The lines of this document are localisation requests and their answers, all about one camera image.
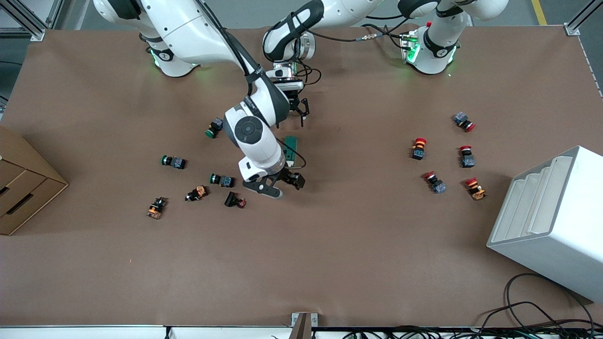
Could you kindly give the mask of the white stepped rack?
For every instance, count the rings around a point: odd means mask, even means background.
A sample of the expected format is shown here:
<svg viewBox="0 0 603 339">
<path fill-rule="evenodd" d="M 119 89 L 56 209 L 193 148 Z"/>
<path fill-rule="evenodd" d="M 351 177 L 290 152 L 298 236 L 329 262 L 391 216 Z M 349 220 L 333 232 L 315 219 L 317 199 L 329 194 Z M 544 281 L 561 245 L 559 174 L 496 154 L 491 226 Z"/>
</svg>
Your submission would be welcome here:
<svg viewBox="0 0 603 339">
<path fill-rule="evenodd" d="M 487 247 L 603 303 L 603 156 L 575 146 L 513 177 Z"/>
</svg>

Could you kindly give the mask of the grey metal bracket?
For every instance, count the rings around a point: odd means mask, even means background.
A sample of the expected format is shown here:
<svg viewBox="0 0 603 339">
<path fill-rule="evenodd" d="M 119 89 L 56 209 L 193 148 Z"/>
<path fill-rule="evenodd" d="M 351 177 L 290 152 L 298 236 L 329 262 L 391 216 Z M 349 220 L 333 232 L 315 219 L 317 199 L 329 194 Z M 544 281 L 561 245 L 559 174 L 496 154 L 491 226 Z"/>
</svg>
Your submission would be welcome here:
<svg viewBox="0 0 603 339">
<path fill-rule="evenodd" d="M 292 313 L 292 331 L 288 339 L 316 339 L 313 328 L 318 326 L 318 313 Z"/>
</svg>

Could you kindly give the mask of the white table edge rail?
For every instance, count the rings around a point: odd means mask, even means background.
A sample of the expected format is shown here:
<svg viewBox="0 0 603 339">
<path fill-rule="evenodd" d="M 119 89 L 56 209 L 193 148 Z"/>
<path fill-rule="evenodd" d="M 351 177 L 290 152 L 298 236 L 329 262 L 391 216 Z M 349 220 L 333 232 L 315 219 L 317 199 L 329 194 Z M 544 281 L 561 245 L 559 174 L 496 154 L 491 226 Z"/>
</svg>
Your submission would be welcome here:
<svg viewBox="0 0 603 339">
<path fill-rule="evenodd" d="M 0 326 L 0 339 L 288 339 L 287 327 Z"/>
</svg>

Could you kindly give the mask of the brown table mat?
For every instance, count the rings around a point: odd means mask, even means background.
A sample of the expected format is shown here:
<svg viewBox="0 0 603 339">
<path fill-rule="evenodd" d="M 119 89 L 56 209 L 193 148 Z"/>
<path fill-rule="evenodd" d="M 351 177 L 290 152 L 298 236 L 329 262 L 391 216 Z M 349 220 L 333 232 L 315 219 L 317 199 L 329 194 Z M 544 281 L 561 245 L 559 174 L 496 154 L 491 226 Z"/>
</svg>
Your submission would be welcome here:
<svg viewBox="0 0 603 339">
<path fill-rule="evenodd" d="M 486 246 L 511 178 L 577 145 L 603 154 L 603 99 L 559 26 L 474 26 L 460 41 L 435 76 L 389 40 L 318 41 L 310 116 L 275 131 L 299 138 L 306 185 L 279 183 L 273 199 L 238 183 L 240 210 L 215 186 L 184 200 L 213 172 L 240 176 L 241 150 L 204 135 L 247 92 L 235 65 L 172 79 L 136 32 L 48 32 L 29 45 L 1 122 L 69 186 L 0 236 L 0 324 L 280 325 L 299 311 L 327 326 L 479 324 L 526 270 Z M 461 167 L 464 145 L 473 168 Z"/>
</svg>

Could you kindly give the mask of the black switch with red block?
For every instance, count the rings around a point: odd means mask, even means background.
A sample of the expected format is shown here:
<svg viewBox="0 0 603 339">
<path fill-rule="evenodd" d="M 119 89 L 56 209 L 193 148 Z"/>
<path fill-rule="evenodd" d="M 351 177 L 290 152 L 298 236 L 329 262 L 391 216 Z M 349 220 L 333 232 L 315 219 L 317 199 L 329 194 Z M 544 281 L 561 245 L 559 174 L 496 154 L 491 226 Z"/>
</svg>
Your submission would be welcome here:
<svg viewBox="0 0 603 339">
<path fill-rule="evenodd" d="M 232 208 L 232 207 L 237 207 L 237 208 L 244 208 L 246 206 L 247 202 L 244 198 L 239 198 L 237 193 L 229 191 L 225 201 L 224 201 L 224 206 Z"/>
</svg>

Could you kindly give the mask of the brown cardboard box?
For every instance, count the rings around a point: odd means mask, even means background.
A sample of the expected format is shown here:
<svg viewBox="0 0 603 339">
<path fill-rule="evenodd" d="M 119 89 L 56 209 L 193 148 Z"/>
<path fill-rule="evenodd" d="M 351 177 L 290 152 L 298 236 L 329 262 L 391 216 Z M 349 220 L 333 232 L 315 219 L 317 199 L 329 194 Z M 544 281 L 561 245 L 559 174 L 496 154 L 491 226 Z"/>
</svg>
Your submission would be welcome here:
<svg viewBox="0 0 603 339">
<path fill-rule="evenodd" d="M 23 138 L 0 125 L 0 236 L 11 236 L 68 182 Z"/>
</svg>

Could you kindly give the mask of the green load switch white lever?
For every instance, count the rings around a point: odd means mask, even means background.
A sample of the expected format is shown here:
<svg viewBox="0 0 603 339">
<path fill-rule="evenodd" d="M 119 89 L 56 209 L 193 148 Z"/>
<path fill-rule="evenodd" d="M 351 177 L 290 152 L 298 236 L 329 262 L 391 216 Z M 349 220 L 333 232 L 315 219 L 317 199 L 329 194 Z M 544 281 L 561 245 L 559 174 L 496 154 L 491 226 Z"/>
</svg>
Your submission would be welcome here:
<svg viewBox="0 0 603 339">
<path fill-rule="evenodd" d="M 287 167 L 295 167 L 297 160 L 297 142 L 298 139 L 293 136 L 286 136 L 284 138 L 285 146 L 283 146 L 283 151 Z"/>
</svg>

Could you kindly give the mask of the aluminium frame profile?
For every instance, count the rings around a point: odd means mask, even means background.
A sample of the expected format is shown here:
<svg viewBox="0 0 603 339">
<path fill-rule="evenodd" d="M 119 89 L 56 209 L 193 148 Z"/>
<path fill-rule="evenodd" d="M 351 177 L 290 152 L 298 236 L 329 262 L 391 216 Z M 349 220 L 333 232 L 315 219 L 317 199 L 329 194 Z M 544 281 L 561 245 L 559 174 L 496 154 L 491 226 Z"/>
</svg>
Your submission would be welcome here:
<svg viewBox="0 0 603 339">
<path fill-rule="evenodd" d="M 563 28 L 566 36 L 579 36 L 581 34 L 579 27 L 601 6 L 603 6 L 603 0 L 589 0 L 569 22 L 564 22 Z"/>
<path fill-rule="evenodd" d="M 42 41 L 57 26 L 65 0 L 0 0 L 0 37 Z"/>
</svg>

